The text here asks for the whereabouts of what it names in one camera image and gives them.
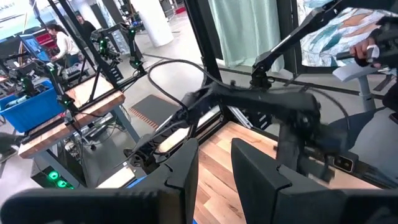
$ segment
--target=green light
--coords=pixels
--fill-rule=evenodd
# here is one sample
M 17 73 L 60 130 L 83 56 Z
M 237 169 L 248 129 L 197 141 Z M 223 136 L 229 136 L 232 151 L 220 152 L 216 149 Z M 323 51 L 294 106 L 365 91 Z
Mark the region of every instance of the green light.
M 57 182 L 57 186 L 58 186 L 59 188 L 65 188 L 67 185 L 68 185 L 68 184 L 67 184 L 65 181 L 63 181 L 63 180 L 59 180 L 59 181 Z
M 53 170 L 49 173 L 49 179 L 51 179 L 51 180 L 57 180 L 59 177 L 60 177 L 60 174 L 55 170 Z

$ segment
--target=curtain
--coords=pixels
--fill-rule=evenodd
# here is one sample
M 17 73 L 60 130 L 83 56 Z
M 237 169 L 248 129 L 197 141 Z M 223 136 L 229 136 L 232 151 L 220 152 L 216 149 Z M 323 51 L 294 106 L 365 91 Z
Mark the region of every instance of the curtain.
M 227 67 L 252 66 L 258 55 L 280 42 L 276 1 L 281 0 L 209 0 Z M 271 70 L 283 67 L 280 57 Z

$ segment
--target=white column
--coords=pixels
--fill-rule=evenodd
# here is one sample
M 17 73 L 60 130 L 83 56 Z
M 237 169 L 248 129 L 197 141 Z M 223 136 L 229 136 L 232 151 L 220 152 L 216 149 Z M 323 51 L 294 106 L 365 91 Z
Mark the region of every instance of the white column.
M 170 43 L 174 37 L 159 0 L 132 0 L 154 47 Z
M 95 4 L 95 1 L 76 0 L 73 3 L 73 7 L 76 7 L 75 9 L 79 10 L 81 16 L 83 16 L 86 21 L 92 23 L 92 25 L 97 29 L 101 28 L 100 22 L 98 22 L 97 17 L 91 9 L 91 5 Z

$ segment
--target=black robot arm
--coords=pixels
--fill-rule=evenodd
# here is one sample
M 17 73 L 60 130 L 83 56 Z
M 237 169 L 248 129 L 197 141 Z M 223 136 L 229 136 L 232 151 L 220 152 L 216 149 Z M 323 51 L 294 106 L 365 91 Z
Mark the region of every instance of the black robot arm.
M 309 93 L 274 94 L 213 82 L 195 93 L 187 94 L 183 103 L 188 110 L 179 110 L 156 133 L 137 144 L 129 156 L 132 165 L 142 167 L 148 174 L 153 172 L 159 166 L 155 156 L 159 155 L 157 148 L 160 144 L 176 130 L 197 124 L 205 113 L 221 104 L 273 115 L 285 125 L 290 135 L 297 137 L 293 144 L 283 147 L 283 151 L 293 152 L 288 156 L 282 152 L 281 154 L 285 155 L 277 159 L 293 170 L 302 167 L 302 162 L 306 168 L 303 168 L 305 171 L 300 172 L 301 174 L 311 173 L 325 181 L 329 181 L 333 176 L 329 170 L 326 172 L 328 175 L 323 176 L 316 171 L 322 170 L 322 167 L 313 164 L 308 166 L 311 162 L 304 159 L 304 146 L 315 147 L 322 154 L 334 155 L 339 154 L 344 142 L 342 138 L 333 138 L 335 144 L 330 144 L 330 147 L 322 144 L 322 139 L 330 138 L 331 135 L 326 134 L 325 127 L 320 123 L 320 105 Z

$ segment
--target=computer screen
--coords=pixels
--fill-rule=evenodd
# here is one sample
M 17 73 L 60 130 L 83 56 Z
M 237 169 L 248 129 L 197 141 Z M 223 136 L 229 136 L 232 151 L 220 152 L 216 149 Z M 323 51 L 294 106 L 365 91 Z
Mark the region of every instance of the computer screen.
M 44 48 L 38 43 L 38 41 L 32 34 L 19 35 L 19 37 L 32 55 L 36 56 L 39 60 L 42 60 L 44 62 L 51 61 Z
M 316 7 L 330 0 L 297 0 L 298 23 Z M 301 40 L 302 65 L 308 67 L 336 67 L 353 63 L 354 59 L 336 60 L 336 54 L 346 52 L 349 47 L 366 39 L 377 28 L 376 22 L 393 13 L 382 10 L 347 8 L 324 28 Z

